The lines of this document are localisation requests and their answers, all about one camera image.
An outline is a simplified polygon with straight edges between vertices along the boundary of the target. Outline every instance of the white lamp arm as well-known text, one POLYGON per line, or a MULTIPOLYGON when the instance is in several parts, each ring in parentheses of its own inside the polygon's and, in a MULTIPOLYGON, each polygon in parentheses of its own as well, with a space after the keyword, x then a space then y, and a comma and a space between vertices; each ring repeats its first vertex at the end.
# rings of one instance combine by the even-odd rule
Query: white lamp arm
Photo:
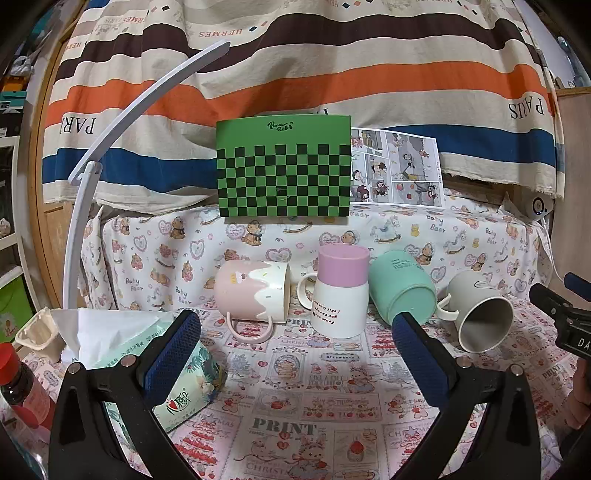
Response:
POLYGON ((211 62, 225 55, 230 49, 230 42, 220 41, 202 50, 197 55, 184 61, 181 65, 168 72, 157 82, 145 90, 129 106, 123 110, 115 120, 99 135, 80 159, 68 182, 80 185, 76 195, 76 202, 72 211, 70 229, 66 243, 66 259, 64 262, 63 308, 76 308, 76 287, 80 268, 80 254, 84 228, 88 221, 90 206, 95 196, 102 165, 100 159, 129 126, 144 113, 150 105, 162 95, 181 83, 195 72, 198 72, 211 62))
POLYGON ((222 57, 230 50, 230 42, 219 41, 202 50, 197 55, 182 62, 181 65, 168 72, 157 82, 146 89, 139 97, 131 102, 117 118, 115 118, 99 137, 92 143, 84 156, 80 159, 74 170, 68 176, 68 182, 72 185, 79 183, 78 177, 84 172, 86 164, 90 161, 100 161, 111 145, 115 143, 125 130, 139 118, 156 100, 177 86, 183 80, 198 72, 211 62, 222 57))

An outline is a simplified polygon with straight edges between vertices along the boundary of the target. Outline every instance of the brown stripe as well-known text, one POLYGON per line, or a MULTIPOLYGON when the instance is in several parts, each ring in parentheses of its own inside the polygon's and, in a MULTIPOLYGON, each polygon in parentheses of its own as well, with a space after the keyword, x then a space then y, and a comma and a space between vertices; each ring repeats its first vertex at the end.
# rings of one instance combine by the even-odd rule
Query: brown stripe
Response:
MULTIPOLYGON (((348 45, 369 38, 396 38, 418 40, 420 38, 459 35, 471 37, 494 50, 505 47, 508 40, 518 40, 525 45, 517 26, 505 18, 496 21, 494 28, 487 29, 455 14, 423 14, 416 17, 391 17, 389 15, 370 15, 349 22, 330 20, 321 15, 288 14, 282 15, 269 25, 260 37, 230 48, 230 52, 208 65, 203 72, 215 72, 251 57, 257 50, 279 45, 312 43, 328 46, 348 45)), ((210 37, 220 40, 225 37, 210 37)), ((540 59, 533 47, 527 47, 535 63, 540 59)), ((70 78, 76 67, 83 61, 100 63, 108 61, 113 55, 141 57, 143 51, 152 48, 167 48, 182 52, 191 57, 201 50, 189 47, 185 32, 168 24, 150 25, 143 35, 120 34, 114 40, 93 40, 86 44, 80 57, 62 62, 56 81, 70 78)))

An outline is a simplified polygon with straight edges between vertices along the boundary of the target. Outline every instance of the checkered pattern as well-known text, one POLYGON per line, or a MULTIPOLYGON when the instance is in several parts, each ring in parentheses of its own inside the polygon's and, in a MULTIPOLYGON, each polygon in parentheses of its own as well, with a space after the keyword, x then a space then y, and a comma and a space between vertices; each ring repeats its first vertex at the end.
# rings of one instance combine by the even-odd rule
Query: checkered pattern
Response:
POLYGON ((350 183, 350 145, 217 151, 221 216, 348 216, 350 183))

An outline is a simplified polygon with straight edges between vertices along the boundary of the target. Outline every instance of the storage box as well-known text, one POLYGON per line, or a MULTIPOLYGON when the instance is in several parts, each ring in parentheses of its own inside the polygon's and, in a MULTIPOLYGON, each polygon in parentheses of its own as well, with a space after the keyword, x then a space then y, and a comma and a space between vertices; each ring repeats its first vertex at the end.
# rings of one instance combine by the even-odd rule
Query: storage box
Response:
POLYGON ((10 342, 33 316, 22 276, 0 290, 0 342, 10 342))
POLYGON ((20 90, 24 90, 28 81, 28 77, 15 77, 14 75, 6 75, 4 77, 2 91, 19 92, 20 90))
POLYGON ((22 108, 25 106, 26 98, 26 90, 22 92, 2 92, 0 93, 0 110, 6 108, 22 108))

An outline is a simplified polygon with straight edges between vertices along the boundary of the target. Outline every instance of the pink mug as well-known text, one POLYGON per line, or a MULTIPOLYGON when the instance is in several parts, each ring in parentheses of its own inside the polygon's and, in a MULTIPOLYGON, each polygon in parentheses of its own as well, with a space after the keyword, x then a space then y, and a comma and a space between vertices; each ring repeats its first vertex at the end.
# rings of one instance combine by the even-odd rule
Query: pink mug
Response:
POLYGON ((273 323, 285 323, 290 306, 290 266, 281 262, 228 260, 213 286, 217 309, 226 316, 228 328, 243 343, 262 343, 273 333, 273 323), (240 335, 232 319, 268 322, 257 337, 240 335))

